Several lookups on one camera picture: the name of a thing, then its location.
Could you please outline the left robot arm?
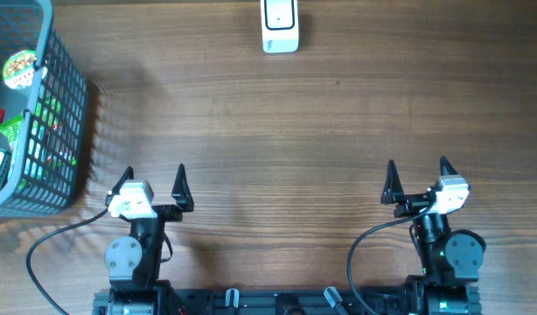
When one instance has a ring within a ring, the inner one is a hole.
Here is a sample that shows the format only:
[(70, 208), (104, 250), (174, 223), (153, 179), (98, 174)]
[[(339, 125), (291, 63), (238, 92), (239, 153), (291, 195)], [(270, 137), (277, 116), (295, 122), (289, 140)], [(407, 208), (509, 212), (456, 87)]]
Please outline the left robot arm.
[(112, 241), (104, 254), (110, 289), (94, 298), (93, 313), (102, 315), (180, 315), (186, 309), (168, 280), (159, 278), (163, 245), (172, 250), (165, 224), (180, 222), (194, 210), (194, 201), (180, 164), (171, 188), (172, 204), (154, 205), (153, 190), (146, 180), (136, 180), (128, 167), (108, 192), (106, 210), (127, 221), (130, 231)]

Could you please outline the instant noodle cup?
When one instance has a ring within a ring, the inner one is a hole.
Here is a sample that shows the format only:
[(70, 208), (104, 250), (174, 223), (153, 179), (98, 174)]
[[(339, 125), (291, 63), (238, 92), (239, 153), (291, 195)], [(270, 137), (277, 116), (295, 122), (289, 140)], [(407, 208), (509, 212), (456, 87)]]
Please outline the instant noodle cup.
[(3, 66), (5, 85), (17, 91), (30, 88), (36, 72), (34, 68), (36, 60), (36, 52), (31, 50), (23, 50), (10, 56)]

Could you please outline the green snack bag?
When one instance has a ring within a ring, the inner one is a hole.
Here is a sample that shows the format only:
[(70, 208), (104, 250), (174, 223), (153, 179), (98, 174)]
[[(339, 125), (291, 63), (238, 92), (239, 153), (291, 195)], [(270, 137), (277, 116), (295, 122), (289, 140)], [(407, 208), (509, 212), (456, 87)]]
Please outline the green snack bag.
[(0, 151), (14, 152), (16, 150), (23, 122), (23, 115), (18, 114), (0, 124), (0, 135), (6, 140), (6, 143), (0, 144)]

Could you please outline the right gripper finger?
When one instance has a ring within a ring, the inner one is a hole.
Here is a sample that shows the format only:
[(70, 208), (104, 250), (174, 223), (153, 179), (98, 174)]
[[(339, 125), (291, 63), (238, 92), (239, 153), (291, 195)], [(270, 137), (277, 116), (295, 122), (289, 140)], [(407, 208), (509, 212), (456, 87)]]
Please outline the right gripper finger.
[(399, 174), (393, 159), (387, 163), (386, 181), (380, 197), (383, 205), (401, 203), (404, 201), (404, 191), (399, 178)]
[(457, 171), (445, 156), (440, 157), (440, 173), (442, 176), (457, 175)]

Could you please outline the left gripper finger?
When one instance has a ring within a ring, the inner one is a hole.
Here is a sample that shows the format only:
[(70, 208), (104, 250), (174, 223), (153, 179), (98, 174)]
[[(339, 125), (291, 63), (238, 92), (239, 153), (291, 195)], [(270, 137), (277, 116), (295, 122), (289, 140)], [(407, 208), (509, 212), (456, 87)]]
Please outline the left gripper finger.
[(125, 181), (133, 179), (133, 178), (134, 178), (134, 169), (131, 166), (128, 166), (125, 169), (124, 173), (121, 175), (120, 179), (117, 181), (117, 183), (110, 190), (110, 194), (111, 195), (119, 194), (123, 183)]
[(178, 166), (178, 171), (171, 189), (171, 197), (175, 200), (176, 206), (182, 212), (192, 212), (194, 210), (194, 200), (183, 164)]

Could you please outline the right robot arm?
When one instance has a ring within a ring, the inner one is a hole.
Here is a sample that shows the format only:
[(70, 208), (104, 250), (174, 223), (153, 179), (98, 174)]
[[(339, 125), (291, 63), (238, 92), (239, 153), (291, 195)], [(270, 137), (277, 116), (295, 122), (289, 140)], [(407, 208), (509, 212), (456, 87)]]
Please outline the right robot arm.
[(422, 264), (420, 276), (386, 288), (377, 303), (379, 314), (478, 314), (478, 280), (484, 261), (483, 237), (466, 229), (452, 230), (448, 215), (464, 207), (471, 186), (440, 158), (440, 176), (423, 193), (406, 194), (394, 161), (387, 164), (380, 202), (394, 205), (394, 217), (411, 223), (409, 235)]

